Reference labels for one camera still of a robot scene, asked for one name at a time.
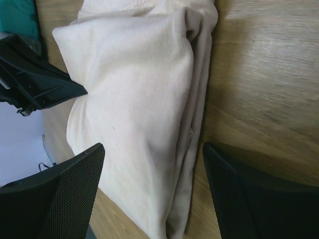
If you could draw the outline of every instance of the wood grain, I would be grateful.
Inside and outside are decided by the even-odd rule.
[[[66,70],[52,29],[69,24],[82,0],[37,0],[50,61]],[[319,186],[319,1],[217,0],[210,78],[185,239],[219,239],[201,156],[210,141],[272,175]],[[65,129],[72,102],[43,111],[59,161],[72,151]],[[99,239],[147,238],[100,190],[91,226]]]

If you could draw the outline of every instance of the wooden surface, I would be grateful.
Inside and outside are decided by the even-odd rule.
[[[52,29],[82,0],[37,0],[50,61],[65,70]],[[211,141],[256,168],[319,186],[319,1],[218,0],[199,149]],[[72,156],[65,128],[72,102],[43,111],[59,161]],[[185,239],[219,239],[201,152]],[[147,238],[98,191],[91,225],[99,239]]]

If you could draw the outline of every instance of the green fabric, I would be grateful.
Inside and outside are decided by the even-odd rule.
[[[0,0],[0,32],[39,39],[33,0]]]

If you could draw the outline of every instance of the white floor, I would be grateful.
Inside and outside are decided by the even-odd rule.
[[[44,151],[40,111],[29,117],[0,103],[0,186],[39,172],[38,164],[49,162]]]

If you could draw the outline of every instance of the white surface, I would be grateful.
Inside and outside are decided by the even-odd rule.
[[[53,31],[89,93],[71,110],[68,143],[75,154],[104,145],[99,187],[151,239],[182,239],[187,222],[213,2],[85,0]]]
[[[39,172],[38,164],[48,160],[43,133],[40,111],[23,117],[14,106],[0,103],[0,185]]]

